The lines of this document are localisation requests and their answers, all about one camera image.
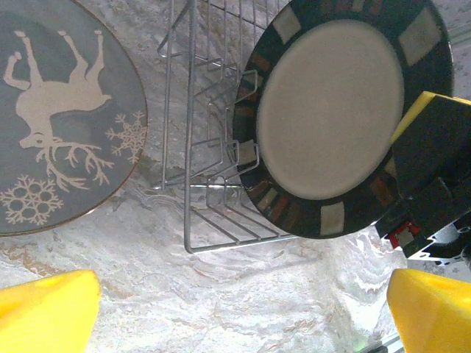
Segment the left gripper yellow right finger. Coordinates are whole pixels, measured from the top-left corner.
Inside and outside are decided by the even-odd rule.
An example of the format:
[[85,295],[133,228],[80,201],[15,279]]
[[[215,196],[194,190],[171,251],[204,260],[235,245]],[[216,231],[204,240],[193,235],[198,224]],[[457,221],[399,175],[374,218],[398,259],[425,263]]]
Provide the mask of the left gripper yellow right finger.
[[470,351],[470,284],[396,269],[389,309],[406,352]]

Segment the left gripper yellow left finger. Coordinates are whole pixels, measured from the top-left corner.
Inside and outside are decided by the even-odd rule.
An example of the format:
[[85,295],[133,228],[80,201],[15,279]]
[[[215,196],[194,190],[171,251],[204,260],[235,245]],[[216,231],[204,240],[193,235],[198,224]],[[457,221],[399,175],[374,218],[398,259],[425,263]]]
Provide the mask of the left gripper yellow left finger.
[[84,352],[99,312],[92,270],[1,289],[2,352]]

